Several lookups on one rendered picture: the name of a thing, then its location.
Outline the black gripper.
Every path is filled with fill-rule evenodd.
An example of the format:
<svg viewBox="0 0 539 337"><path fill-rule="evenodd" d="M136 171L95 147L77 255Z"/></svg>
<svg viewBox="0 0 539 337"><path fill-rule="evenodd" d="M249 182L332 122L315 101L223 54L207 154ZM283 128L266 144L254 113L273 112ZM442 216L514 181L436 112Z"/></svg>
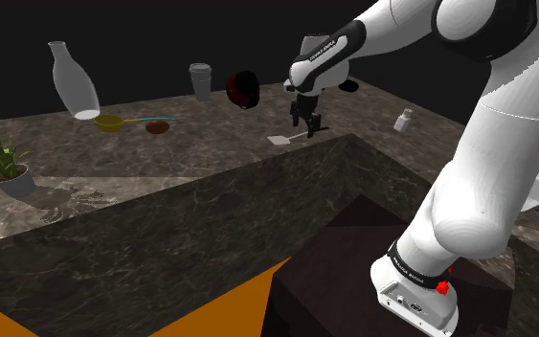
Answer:
<svg viewBox="0 0 539 337"><path fill-rule="evenodd" d="M318 95L305 96L298 94L295 102L292 102L290 106L290 115L294 127L299 125L300 117L308 117L305 120L308 128L308 138L312 138L315 132L321 130L321 115L313 113L317 107L318 99Z"/></svg>

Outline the white spatula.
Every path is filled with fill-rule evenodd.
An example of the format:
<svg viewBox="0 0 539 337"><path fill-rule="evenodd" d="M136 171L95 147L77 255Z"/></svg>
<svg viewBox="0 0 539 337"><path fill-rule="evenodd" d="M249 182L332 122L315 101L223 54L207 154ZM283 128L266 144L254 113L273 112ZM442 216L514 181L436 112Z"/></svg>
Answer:
<svg viewBox="0 0 539 337"><path fill-rule="evenodd" d="M282 135L267 136L266 139L275 146L284 146L289 145L293 139L307 136L308 132L299 133L290 137L285 137Z"/></svg>

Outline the red and black helmet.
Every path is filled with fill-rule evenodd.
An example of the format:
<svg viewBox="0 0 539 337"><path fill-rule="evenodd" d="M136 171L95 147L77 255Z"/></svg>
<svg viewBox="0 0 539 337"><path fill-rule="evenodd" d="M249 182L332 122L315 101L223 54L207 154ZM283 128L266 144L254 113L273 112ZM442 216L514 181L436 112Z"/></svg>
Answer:
<svg viewBox="0 0 539 337"><path fill-rule="evenodd" d="M248 70L231 75L226 83L229 100L241 109L251 109L258 105L260 87L257 76Z"/></svg>

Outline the grey tapered cup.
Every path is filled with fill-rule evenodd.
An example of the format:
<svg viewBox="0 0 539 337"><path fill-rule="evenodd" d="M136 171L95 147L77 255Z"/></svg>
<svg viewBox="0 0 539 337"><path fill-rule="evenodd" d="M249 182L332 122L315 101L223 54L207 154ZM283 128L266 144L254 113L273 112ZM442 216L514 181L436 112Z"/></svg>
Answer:
<svg viewBox="0 0 539 337"><path fill-rule="evenodd" d="M306 55L329 38L328 34L307 34L303 37L300 55Z"/></svg>

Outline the small white bottle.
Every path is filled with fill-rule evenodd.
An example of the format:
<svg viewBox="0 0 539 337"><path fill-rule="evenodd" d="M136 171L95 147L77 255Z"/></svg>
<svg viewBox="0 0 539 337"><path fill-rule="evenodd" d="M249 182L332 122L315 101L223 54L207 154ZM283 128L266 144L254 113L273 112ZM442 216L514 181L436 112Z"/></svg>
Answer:
<svg viewBox="0 0 539 337"><path fill-rule="evenodd" d="M405 108L402 114L396 119L393 129L398 132L405 132L411 122L413 113L413 109Z"/></svg>

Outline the grey cup with lid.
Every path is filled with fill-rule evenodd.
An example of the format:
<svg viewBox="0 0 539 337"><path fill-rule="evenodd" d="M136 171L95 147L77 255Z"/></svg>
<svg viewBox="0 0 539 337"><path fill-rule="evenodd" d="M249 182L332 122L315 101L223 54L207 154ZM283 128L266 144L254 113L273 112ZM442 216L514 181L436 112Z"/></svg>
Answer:
<svg viewBox="0 0 539 337"><path fill-rule="evenodd" d="M206 63L193 63L189 71L194 95L199 101L208 101L211 94L212 67Z"/></svg>

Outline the dark robot stand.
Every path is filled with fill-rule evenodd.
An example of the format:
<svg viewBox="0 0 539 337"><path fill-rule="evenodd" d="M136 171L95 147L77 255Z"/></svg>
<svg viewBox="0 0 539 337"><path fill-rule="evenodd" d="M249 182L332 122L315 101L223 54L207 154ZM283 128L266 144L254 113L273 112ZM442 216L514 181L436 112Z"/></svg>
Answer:
<svg viewBox="0 0 539 337"><path fill-rule="evenodd" d="M371 263L406 226L355 198L274 274L260 337L426 337L382 307L371 284ZM510 337L510 287L463 258L451 283L460 308L453 337Z"/></svg>

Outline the white glass bottle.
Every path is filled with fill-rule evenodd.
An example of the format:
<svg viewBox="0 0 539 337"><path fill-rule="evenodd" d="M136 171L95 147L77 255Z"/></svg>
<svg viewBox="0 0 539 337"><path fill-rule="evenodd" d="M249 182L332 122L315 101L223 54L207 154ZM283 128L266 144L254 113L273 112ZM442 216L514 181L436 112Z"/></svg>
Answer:
<svg viewBox="0 0 539 337"><path fill-rule="evenodd" d="M77 120L92 120L101 113L95 86L85 70L73 59L66 43L48 43L54 57L53 80L67 111Z"/></svg>

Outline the green plant in grey pot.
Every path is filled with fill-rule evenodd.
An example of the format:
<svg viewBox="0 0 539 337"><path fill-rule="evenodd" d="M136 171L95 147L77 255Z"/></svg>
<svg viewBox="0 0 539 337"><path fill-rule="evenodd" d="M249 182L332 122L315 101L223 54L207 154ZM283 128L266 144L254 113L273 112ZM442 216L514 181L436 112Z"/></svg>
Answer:
<svg viewBox="0 0 539 337"><path fill-rule="evenodd" d="M36 184L29 167L20 162L28 154L16 153L13 137L3 143L0 133L0 190L12 198L22 198L30 195L36 189Z"/></svg>

